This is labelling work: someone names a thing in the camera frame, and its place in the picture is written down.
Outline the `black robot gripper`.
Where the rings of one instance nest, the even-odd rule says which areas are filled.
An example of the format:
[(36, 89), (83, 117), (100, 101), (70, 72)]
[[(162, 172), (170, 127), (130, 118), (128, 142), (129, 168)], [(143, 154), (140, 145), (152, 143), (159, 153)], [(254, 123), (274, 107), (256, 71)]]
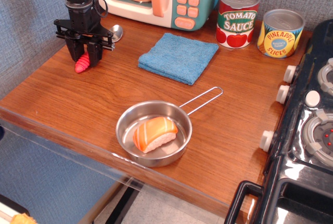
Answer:
[(54, 25), (57, 27), (57, 37), (64, 39), (66, 31), (74, 34), (75, 39), (65, 38), (66, 46), (74, 62), (77, 62), (85, 53), (84, 44), (80, 39), (87, 41), (92, 37), (97, 38), (97, 43), (89, 42), (87, 44), (90, 67), (97, 66), (103, 56), (103, 48), (107, 50), (115, 48), (112, 40), (113, 33), (100, 23), (101, 18), (106, 17), (108, 12), (100, 6), (98, 0), (89, 0), (82, 4), (66, 1), (66, 7), (69, 19), (54, 21)]

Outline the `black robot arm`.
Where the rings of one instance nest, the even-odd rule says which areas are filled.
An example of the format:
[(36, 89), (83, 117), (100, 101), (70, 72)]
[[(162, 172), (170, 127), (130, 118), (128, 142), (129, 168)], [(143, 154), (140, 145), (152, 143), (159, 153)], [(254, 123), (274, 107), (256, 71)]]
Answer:
[(103, 50), (114, 50), (113, 33), (101, 25), (101, 18), (108, 14), (99, 0), (66, 0), (68, 20), (55, 20), (56, 35), (66, 42), (73, 61), (77, 62), (85, 52), (90, 66), (102, 59)]

